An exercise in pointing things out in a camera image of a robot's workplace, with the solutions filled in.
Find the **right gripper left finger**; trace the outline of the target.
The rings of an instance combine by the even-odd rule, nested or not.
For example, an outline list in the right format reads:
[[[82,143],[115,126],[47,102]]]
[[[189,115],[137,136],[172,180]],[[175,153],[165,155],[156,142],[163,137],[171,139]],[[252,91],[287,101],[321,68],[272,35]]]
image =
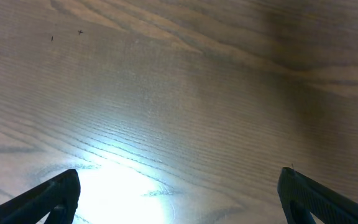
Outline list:
[[[78,173],[68,169],[0,205],[0,224],[72,224],[81,192]]]

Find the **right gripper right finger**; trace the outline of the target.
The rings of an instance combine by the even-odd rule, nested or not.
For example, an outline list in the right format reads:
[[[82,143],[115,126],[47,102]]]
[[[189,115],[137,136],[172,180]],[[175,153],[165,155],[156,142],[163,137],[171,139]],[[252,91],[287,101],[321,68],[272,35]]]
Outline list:
[[[313,179],[284,167],[278,195],[288,224],[358,224],[358,203],[321,185]]]

